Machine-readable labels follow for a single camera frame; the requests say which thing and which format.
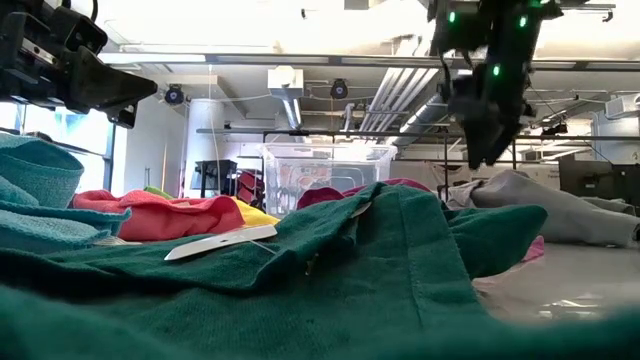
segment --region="plastic storage container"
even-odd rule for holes
[[[266,210],[283,218],[309,189],[346,191],[389,179],[395,146],[354,144],[264,144]]]

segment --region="red cloth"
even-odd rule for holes
[[[105,213],[131,209],[131,219],[118,237],[127,241],[173,240],[184,236],[220,234],[244,225],[232,198],[166,200],[142,190],[116,198],[105,190],[87,191],[73,198],[73,207]]]
[[[411,179],[390,179],[390,180],[384,181],[384,183],[387,185],[405,185],[405,186],[410,186],[410,187],[424,190],[424,191],[430,191],[426,186],[420,184],[417,181],[413,181]],[[307,206],[311,206],[313,204],[330,201],[330,200],[342,200],[346,197],[357,194],[360,190],[366,188],[367,186],[368,185],[353,188],[343,193],[340,193],[338,190],[330,187],[307,190],[304,192],[304,194],[302,194],[302,197],[300,198],[300,200],[298,200],[298,205],[296,209],[297,210],[304,209]]]

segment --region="metal frame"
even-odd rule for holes
[[[111,131],[107,134],[107,150],[105,151],[105,155],[102,157],[104,160],[104,180],[102,187],[108,191],[111,191],[111,184],[113,182],[114,144],[116,141],[116,126],[115,124],[110,125]]]
[[[400,159],[399,161],[433,161],[433,162],[444,162],[444,176],[445,176],[445,200],[449,200],[449,170],[447,166],[450,163],[467,163],[466,160],[449,160],[448,156],[448,140],[449,138],[464,138],[463,133],[401,133],[401,132],[376,132],[376,131],[353,131],[353,132],[344,132],[344,131],[324,131],[324,130],[253,130],[253,129],[236,129],[236,130],[221,130],[217,131],[220,133],[226,134],[262,134],[262,143],[265,144],[267,142],[267,136],[269,135],[289,135],[289,136],[311,136],[311,135],[320,135],[320,136],[331,136],[332,142],[335,144],[336,136],[374,136],[374,137],[388,137],[388,136],[397,136],[397,137],[418,137],[418,138],[435,138],[435,139],[443,139],[443,151],[444,151],[444,159]],[[575,140],[575,141],[592,141],[592,140],[601,140],[601,141],[637,141],[640,142],[640,136],[533,136],[533,135],[518,135],[516,140]],[[512,164],[513,169],[517,168],[517,164],[540,164],[540,161],[527,161],[527,160],[517,160],[516,159],[516,141],[514,140],[511,144],[511,161],[496,161],[498,164]],[[264,176],[264,157],[260,157],[262,161],[262,174]]]
[[[109,56],[126,56],[130,61],[109,61]],[[132,64],[156,65],[291,65],[291,66],[346,66],[374,68],[427,68],[440,69],[442,64],[435,56],[403,57],[377,55],[313,55],[313,54],[223,54],[198,53],[202,61],[180,60],[183,53],[104,53],[108,65],[126,66]],[[463,58],[450,59],[452,70],[468,69]],[[482,62],[483,59],[472,59]],[[640,72],[640,63],[631,60],[598,60],[589,58],[534,59],[531,63],[535,71],[581,71],[581,72]]]

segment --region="magenta cloth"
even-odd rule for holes
[[[390,179],[383,182],[387,185],[405,185],[405,186],[410,186],[410,187],[424,190],[424,191],[430,191],[426,186],[420,184],[419,182],[413,181],[411,179]],[[302,197],[300,198],[300,200],[298,200],[298,205],[296,209],[297,210],[304,209],[307,206],[311,206],[313,204],[318,204],[318,203],[330,201],[330,200],[342,200],[346,197],[357,194],[360,190],[364,189],[367,186],[368,185],[353,188],[343,193],[340,193],[338,190],[330,187],[307,190],[304,192],[304,194],[302,194]]]
[[[540,235],[533,240],[522,262],[533,261],[544,255],[544,238]]]

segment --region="white column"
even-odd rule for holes
[[[224,104],[211,99],[191,100],[189,108],[189,124],[187,126],[187,154],[185,169],[185,196],[199,197],[200,190],[191,190],[191,180],[196,168],[196,161],[216,160],[216,150],[212,134],[198,134],[197,129],[215,130],[224,128]],[[216,138],[218,147],[222,137]]]

